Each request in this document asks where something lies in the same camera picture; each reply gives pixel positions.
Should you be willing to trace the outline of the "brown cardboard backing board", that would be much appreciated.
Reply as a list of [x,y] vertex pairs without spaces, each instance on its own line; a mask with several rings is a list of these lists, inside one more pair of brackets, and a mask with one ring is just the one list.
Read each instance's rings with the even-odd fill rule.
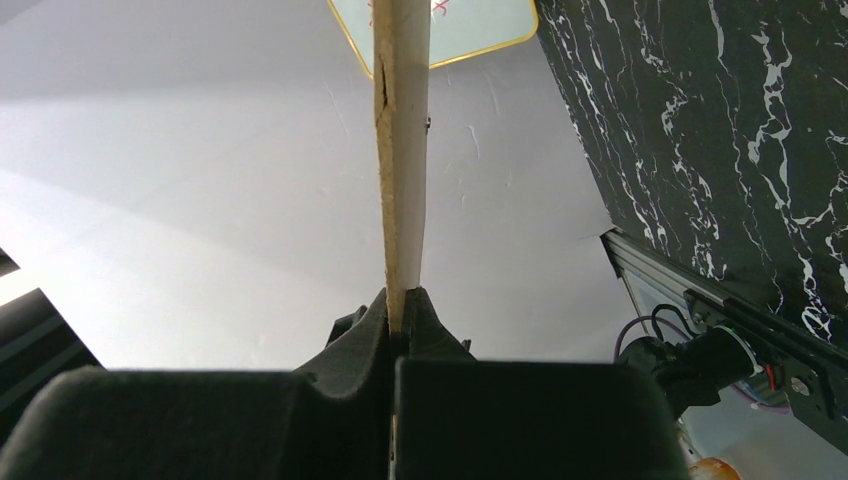
[[431,3],[375,1],[374,118],[389,331],[420,286],[426,218]]

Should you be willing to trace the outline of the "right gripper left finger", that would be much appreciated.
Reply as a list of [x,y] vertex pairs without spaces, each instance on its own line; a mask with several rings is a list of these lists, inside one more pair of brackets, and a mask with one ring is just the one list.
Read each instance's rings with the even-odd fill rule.
[[386,296],[292,371],[63,373],[1,452],[5,479],[383,479]]

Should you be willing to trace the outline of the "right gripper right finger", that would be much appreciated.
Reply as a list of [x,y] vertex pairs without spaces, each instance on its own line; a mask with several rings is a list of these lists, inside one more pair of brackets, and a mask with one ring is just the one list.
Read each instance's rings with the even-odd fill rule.
[[398,479],[684,479],[668,404],[620,364],[478,360],[422,288],[395,367]]

